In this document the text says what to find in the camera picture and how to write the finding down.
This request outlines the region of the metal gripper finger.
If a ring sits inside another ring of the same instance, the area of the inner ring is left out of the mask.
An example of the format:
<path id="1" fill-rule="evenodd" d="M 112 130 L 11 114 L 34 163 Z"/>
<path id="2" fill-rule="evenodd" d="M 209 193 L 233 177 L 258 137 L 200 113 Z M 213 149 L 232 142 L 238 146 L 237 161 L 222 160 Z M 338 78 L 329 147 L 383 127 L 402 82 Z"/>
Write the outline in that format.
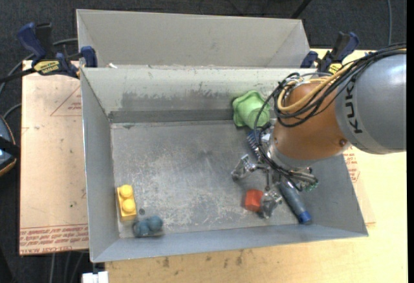
<path id="1" fill-rule="evenodd" d="M 260 199 L 259 209 L 263 218 L 269 219 L 278 205 L 282 204 L 283 197 L 278 191 L 268 190 Z"/>
<path id="2" fill-rule="evenodd" d="M 258 169 L 257 163 L 250 160 L 248 154 L 243 155 L 230 175 L 233 181 L 240 181 L 248 177 L 252 172 Z"/>

